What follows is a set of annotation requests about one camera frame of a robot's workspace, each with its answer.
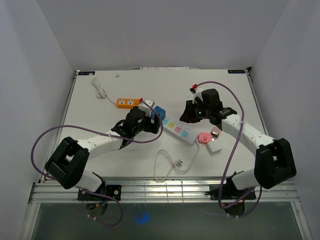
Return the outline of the blue cube socket adapter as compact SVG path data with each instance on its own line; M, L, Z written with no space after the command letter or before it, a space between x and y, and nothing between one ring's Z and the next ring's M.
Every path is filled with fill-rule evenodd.
M162 107L160 107L160 106L157 105L157 106L154 108L154 110L155 110L155 112L159 115L161 121L163 121L163 120L166 118L166 111L165 111Z

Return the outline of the white multicolour power strip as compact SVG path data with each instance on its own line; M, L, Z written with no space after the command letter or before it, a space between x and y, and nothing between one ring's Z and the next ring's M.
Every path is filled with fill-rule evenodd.
M176 170L181 175L186 174L191 169L196 157L200 152L200 144L197 140L197 137L199 136L199 134L196 133L195 131L192 131L185 123L182 123L172 117L165 117L162 120L162 125L163 125L163 129L168 134L175 137L177 140L187 144L190 147L196 146L196 151L193 158L190 160L188 166L185 169L182 169L184 162L181 159L173 160L170 154L166 150L160 149L155 155L154 167L153 167L153 176L154 176L154 180L157 183L165 182L173 170ZM157 160L160 154L167 155L170 162L170 169L168 170L167 174L163 178L157 177Z

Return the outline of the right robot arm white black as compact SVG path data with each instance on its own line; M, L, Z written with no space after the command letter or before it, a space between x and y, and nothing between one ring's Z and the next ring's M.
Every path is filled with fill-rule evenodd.
M216 89L190 88L193 99L186 102L180 121L198 123L208 119L221 131L233 136L255 157L251 170L235 173L224 185L226 194L237 199L244 190L255 187L271 189L296 176L297 170L290 143L268 136L248 123L232 108L224 107Z

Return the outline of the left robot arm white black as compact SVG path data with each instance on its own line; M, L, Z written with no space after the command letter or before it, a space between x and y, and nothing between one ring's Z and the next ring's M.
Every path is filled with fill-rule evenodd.
M125 148L133 143L140 132L157 134L163 130L163 120L154 111L146 113L139 107L133 107L107 133L87 139L64 138L45 164L45 170L64 189L73 187L88 190L95 199L106 195L106 182L94 172L85 170L89 160Z

